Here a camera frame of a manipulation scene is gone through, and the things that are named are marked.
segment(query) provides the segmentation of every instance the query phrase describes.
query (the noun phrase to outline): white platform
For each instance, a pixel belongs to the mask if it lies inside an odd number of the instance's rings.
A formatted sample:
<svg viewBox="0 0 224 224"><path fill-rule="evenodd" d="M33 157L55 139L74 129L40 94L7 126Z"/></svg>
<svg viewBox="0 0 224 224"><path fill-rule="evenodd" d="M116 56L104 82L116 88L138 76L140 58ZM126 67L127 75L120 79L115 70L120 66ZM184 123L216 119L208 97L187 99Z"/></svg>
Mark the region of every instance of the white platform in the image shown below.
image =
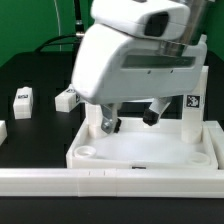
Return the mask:
<svg viewBox="0 0 224 224"><path fill-rule="evenodd" d="M219 169L0 169L0 196L224 198L224 133L206 126Z"/></svg>
<svg viewBox="0 0 224 224"><path fill-rule="evenodd" d="M202 141L187 144L181 140L181 120L161 120L153 127L140 118L121 120L119 133L103 138L91 137L89 125L84 122L67 153L68 168L218 168L206 123ZM77 149L82 153L80 147L83 155L76 156ZM93 158L88 147L96 151Z"/></svg>

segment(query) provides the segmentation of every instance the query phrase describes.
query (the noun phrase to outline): label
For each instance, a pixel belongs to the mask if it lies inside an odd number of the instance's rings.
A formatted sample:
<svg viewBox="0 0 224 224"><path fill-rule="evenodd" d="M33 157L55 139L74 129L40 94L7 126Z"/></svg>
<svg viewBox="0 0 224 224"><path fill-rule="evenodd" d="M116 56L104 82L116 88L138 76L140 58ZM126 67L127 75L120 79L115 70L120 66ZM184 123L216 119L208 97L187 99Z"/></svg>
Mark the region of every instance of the label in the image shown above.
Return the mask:
<svg viewBox="0 0 224 224"><path fill-rule="evenodd" d="M132 166L132 169L134 169L134 170L144 170L144 169L146 169L146 167L145 166Z"/></svg>
<svg viewBox="0 0 224 224"><path fill-rule="evenodd" d="M67 93L75 93L75 90L74 89L68 89L66 92Z"/></svg>
<svg viewBox="0 0 224 224"><path fill-rule="evenodd" d="M28 95L18 95L18 99L26 99L28 98Z"/></svg>
<svg viewBox="0 0 224 224"><path fill-rule="evenodd" d="M201 109L204 105L203 96L201 95L185 95L184 107L188 109Z"/></svg>

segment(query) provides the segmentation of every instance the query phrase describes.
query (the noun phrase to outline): white plastic part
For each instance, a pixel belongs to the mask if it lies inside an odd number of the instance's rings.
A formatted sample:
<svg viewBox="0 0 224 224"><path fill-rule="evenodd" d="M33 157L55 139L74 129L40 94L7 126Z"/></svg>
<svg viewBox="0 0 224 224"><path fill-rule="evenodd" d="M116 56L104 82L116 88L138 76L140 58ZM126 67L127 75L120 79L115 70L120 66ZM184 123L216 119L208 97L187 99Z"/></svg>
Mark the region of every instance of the white plastic part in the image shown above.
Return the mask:
<svg viewBox="0 0 224 224"><path fill-rule="evenodd" d="M99 105L85 104L86 111L86 123L88 124L89 135L91 138L103 138L107 136L101 129L101 123L103 120L103 114Z"/></svg>
<svg viewBox="0 0 224 224"><path fill-rule="evenodd" d="M15 119L28 119L32 116L33 91L32 88L23 87L17 90L13 104Z"/></svg>
<svg viewBox="0 0 224 224"><path fill-rule="evenodd" d="M89 159L96 156L96 149L92 146L83 145L75 149L74 156L80 159Z"/></svg>
<svg viewBox="0 0 224 224"><path fill-rule="evenodd" d="M224 132L218 122L206 121L206 123L215 148L219 168L224 169Z"/></svg>
<svg viewBox="0 0 224 224"><path fill-rule="evenodd" d="M205 123L202 142L193 145L181 141L181 120L160 120L160 123L153 127L145 125L140 118L121 118L121 120L122 125L118 134L110 134L98 139L89 135L89 125L85 121L67 153L67 167L77 169L218 168ZM88 159L77 158L74 152L80 146L94 147L97 155Z"/></svg>
<svg viewBox="0 0 224 224"><path fill-rule="evenodd" d="M224 171L1 169L0 196L224 198Z"/></svg>
<svg viewBox="0 0 224 224"><path fill-rule="evenodd" d="M134 38L95 24L82 40L72 84L77 93L92 104L120 103L191 92L204 64L206 44L200 41L196 46L186 47L183 57L195 58L190 66L161 65L150 68L140 64L139 67L130 67L124 63L133 55L157 57L159 48L160 42L157 40Z"/></svg>
<svg viewBox="0 0 224 224"><path fill-rule="evenodd" d="M161 12L169 14L164 33L160 37L146 36L144 31L148 20L152 15ZM94 0L91 14L97 23L136 37L175 40L186 29L190 9L186 5L167 0L143 3L133 0Z"/></svg>
<svg viewBox="0 0 224 224"><path fill-rule="evenodd" d="M133 101L130 101L129 103L152 103L153 100L154 98L145 99L145 100L133 100Z"/></svg>
<svg viewBox="0 0 224 224"><path fill-rule="evenodd" d="M56 111L69 113L80 103L80 97L76 94L73 86L69 87L55 97Z"/></svg>
<svg viewBox="0 0 224 224"><path fill-rule="evenodd" d="M0 121L0 146L7 137L5 121Z"/></svg>
<svg viewBox="0 0 224 224"><path fill-rule="evenodd" d="M208 67L204 66L196 88L184 95L182 112L182 140L196 144L201 141Z"/></svg>

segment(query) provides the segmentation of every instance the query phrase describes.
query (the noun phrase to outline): black surface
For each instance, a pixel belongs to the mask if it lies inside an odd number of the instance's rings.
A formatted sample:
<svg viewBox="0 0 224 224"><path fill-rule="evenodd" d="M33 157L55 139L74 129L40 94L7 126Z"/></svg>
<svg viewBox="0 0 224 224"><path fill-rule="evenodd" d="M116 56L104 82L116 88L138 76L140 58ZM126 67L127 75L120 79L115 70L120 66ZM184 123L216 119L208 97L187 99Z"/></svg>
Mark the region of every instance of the black surface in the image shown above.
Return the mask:
<svg viewBox="0 0 224 224"><path fill-rule="evenodd" d="M0 167L65 167L65 153L80 126L80 107L56 112L54 98L70 84L72 67L71 53L23 53L0 69L0 120L6 120L8 132ZM33 88L32 118L15 120L15 94L24 86Z"/></svg>
<svg viewBox="0 0 224 224"><path fill-rule="evenodd" d="M64 167L65 151L80 125L80 108L70 114L55 112L53 99L70 83L71 60L70 53L25 53L16 55L0 69L0 120L7 120L9 134L0 150L1 167ZM220 103L224 96L220 70L223 62L212 53L208 61L205 118L224 120L224 106ZM25 85L34 90L33 117L15 121L12 104L16 89ZM127 103L120 113L142 116L147 107L148 104ZM181 118L181 108L182 97L174 97L164 117ZM0 223L4 224L220 224L223 210L223 199L0 197Z"/></svg>

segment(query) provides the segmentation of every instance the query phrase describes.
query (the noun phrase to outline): white robot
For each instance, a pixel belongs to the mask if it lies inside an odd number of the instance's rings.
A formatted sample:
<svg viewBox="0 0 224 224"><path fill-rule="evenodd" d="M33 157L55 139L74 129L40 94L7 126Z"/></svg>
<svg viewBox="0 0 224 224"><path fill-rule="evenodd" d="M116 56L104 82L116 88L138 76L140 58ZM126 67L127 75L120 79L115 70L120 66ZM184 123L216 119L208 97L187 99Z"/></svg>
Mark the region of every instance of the white robot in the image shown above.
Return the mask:
<svg viewBox="0 0 224 224"><path fill-rule="evenodd" d="M172 96L191 92L207 47L201 24L209 0L95 0L72 76L76 92L100 104L112 133L122 102L154 98L144 113L158 122Z"/></svg>

